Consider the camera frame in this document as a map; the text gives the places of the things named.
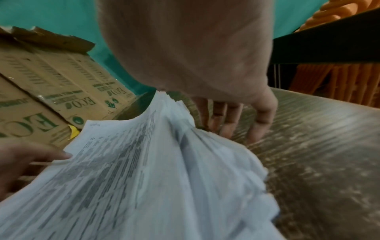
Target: cardboard box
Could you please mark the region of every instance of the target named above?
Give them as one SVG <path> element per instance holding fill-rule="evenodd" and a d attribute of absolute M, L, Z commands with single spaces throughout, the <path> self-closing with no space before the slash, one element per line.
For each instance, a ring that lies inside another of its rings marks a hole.
<path fill-rule="evenodd" d="M 67 122 L 0 77 L 0 137 L 20 137 L 61 147 L 70 135 Z"/>
<path fill-rule="evenodd" d="M 136 99 L 91 59 L 93 47 L 41 28 L 0 28 L 0 76 L 81 129 L 86 120 L 112 119 Z"/>

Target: paper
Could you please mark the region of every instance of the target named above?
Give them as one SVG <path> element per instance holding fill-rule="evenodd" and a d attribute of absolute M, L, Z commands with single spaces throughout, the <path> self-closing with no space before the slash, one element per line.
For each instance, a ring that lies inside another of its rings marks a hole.
<path fill-rule="evenodd" d="M 160 92 L 135 119 L 87 121 L 72 159 L 0 204 L 0 239 L 283 239 L 260 161 L 194 126 Z"/>

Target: green logo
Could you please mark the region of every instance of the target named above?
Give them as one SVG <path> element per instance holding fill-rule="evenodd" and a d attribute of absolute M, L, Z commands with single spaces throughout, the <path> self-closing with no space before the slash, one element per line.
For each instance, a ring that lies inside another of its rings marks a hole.
<path fill-rule="evenodd" d="M 108 105 L 108 107 L 110 107 L 110 108 L 116 108 L 115 107 L 115 104 L 114 103 L 111 103 L 110 101 L 105 101 L 105 103 L 107 103 L 107 105 Z"/>
<path fill-rule="evenodd" d="M 77 116 L 73 117 L 72 121 L 78 125 L 82 125 L 84 123 L 84 120 L 81 117 L 77 117 Z"/>
<path fill-rule="evenodd" d="M 72 108 L 72 105 L 69 102 L 65 103 L 65 106 L 66 106 L 66 109 L 71 109 Z"/>

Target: table surface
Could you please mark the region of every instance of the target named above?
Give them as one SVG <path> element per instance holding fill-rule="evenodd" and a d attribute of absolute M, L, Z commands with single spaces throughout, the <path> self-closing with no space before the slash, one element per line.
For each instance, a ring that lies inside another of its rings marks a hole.
<path fill-rule="evenodd" d="M 276 225 L 288 240 L 380 237 L 380 110 L 284 90 L 269 133 L 247 146 L 269 169 L 281 209 Z M 199 124 L 195 105 L 178 93 Z M 118 119 L 142 113 L 142 96 Z M 244 143 L 255 112 L 245 107 L 232 140 Z"/>

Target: white paper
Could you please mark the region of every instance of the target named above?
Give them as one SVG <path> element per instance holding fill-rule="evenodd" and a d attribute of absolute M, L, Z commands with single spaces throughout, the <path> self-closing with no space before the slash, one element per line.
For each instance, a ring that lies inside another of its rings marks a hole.
<path fill-rule="evenodd" d="M 0 239 L 282 239 L 260 161 L 165 93 L 135 119 L 87 121 L 65 150 L 0 204 Z"/>

